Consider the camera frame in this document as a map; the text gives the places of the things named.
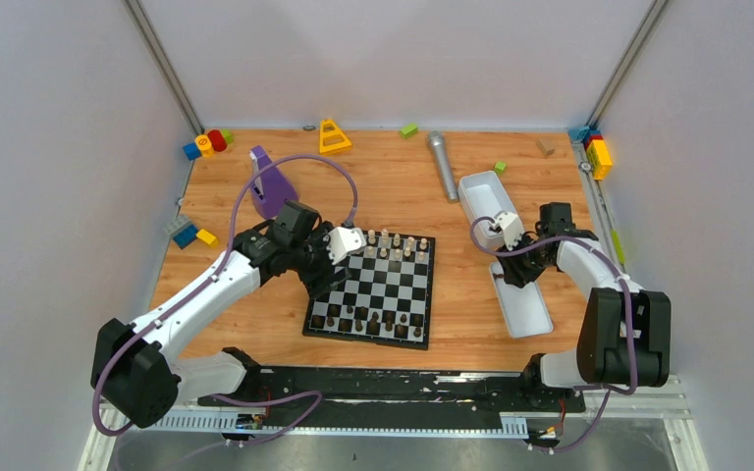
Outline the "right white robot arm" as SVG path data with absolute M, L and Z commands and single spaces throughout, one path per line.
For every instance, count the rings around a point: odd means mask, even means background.
M 597 236 L 580 229 L 567 203 L 541 206 L 532 233 L 513 212 L 493 218 L 504 237 L 497 251 L 506 284 L 524 288 L 549 268 L 568 275 L 587 298 L 577 345 L 563 353 L 533 355 L 521 395 L 546 409 L 561 389 L 605 387 L 631 394 L 663 386 L 670 375 L 672 305 L 661 291 L 633 282 L 602 252 Z

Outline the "black white chessboard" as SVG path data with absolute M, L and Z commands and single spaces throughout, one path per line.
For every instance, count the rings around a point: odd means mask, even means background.
M 369 230 L 362 240 L 363 250 L 341 263 L 350 277 L 308 301 L 302 334 L 426 350 L 436 239 Z

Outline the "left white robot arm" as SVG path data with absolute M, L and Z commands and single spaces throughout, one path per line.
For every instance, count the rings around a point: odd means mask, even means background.
M 286 203 L 276 218 L 235 235 L 168 301 L 129 323 L 113 318 L 100 328 L 90 376 L 94 400 L 106 400 L 141 429 L 179 402 L 212 394 L 254 403 L 262 382 L 238 349 L 187 360 L 180 354 L 228 307 L 288 271 L 297 273 L 311 297 L 334 290 L 350 275 L 344 260 L 366 242 L 350 222 L 334 226 L 309 206 Z

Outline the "silver microphone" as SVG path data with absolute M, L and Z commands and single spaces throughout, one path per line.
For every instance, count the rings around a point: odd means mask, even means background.
M 433 153 L 436 170 L 445 192 L 447 201 L 458 202 L 458 188 L 446 149 L 446 141 L 440 131 L 430 131 L 427 135 L 427 144 Z

